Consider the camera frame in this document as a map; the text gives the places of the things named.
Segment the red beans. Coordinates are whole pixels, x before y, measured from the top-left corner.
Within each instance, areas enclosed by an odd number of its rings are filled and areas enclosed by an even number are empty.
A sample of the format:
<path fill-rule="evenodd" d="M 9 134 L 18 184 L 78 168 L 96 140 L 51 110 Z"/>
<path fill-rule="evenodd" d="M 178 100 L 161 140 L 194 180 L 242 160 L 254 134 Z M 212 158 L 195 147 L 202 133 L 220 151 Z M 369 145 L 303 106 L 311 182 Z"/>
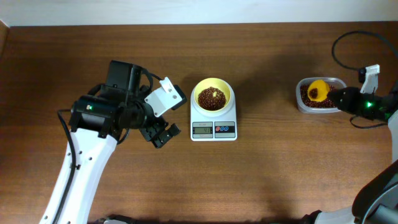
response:
<path fill-rule="evenodd" d="M 221 90 L 211 86 L 200 92 L 198 95 L 198 104 L 204 110 L 216 111 L 225 106 L 226 97 Z"/>

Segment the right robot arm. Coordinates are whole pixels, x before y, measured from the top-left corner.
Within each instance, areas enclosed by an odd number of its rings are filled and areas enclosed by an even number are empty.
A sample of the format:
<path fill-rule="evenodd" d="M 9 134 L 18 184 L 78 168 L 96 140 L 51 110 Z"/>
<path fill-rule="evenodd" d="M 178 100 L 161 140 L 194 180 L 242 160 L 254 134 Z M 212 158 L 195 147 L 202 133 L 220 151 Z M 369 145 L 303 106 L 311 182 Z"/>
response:
<path fill-rule="evenodd" d="M 346 87 L 331 91 L 328 98 L 341 111 L 379 120 L 392 136 L 392 164 L 365 185 L 351 207 L 335 212 L 315 211 L 305 215 L 304 224 L 397 223 L 397 90 L 384 97 L 361 93 L 359 88 Z"/>

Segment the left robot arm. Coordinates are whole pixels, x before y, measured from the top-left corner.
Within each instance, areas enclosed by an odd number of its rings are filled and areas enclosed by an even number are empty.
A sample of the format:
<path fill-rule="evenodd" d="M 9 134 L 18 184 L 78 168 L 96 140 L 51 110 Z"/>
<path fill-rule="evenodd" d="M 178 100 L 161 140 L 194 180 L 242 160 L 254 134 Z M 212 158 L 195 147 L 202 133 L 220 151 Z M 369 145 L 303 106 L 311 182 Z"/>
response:
<path fill-rule="evenodd" d="M 178 85 L 132 63 L 113 60 L 105 83 L 74 102 L 61 119 L 68 143 L 62 168 L 41 223 L 86 223 L 104 168 L 130 131 L 161 148 L 180 133 L 162 115 L 187 101 Z"/>

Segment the yellow measuring scoop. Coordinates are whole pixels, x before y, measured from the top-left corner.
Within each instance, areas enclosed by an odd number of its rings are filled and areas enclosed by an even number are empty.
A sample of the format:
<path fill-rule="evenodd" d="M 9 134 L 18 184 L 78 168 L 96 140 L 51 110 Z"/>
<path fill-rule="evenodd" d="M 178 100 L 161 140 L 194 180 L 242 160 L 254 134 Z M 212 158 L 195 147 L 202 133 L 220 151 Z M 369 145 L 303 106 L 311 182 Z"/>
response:
<path fill-rule="evenodd" d="M 307 90 L 307 96 L 311 101 L 322 102 L 327 99 L 330 86 L 324 80 L 315 80 Z"/>

